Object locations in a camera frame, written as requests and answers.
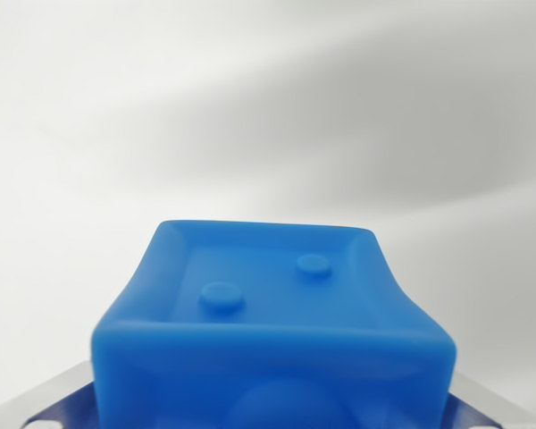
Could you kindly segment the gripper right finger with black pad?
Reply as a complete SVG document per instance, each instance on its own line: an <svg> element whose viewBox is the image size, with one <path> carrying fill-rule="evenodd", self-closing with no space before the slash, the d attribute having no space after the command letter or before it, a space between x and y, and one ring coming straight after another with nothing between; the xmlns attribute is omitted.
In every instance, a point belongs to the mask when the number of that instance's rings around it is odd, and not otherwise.
<svg viewBox="0 0 536 429"><path fill-rule="evenodd" d="M530 414L460 373L454 373L446 405L447 428L529 428Z"/></svg>

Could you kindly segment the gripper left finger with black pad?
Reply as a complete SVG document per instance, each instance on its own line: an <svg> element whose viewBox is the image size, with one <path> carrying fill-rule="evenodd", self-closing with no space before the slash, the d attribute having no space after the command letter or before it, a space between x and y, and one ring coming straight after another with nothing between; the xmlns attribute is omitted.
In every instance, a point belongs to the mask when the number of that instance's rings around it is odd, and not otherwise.
<svg viewBox="0 0 536 429"><path fill-rule="evenodd" d="M14 400L13 427L51 420L63 428L98 428L91 363L86 360Z"/></svg>

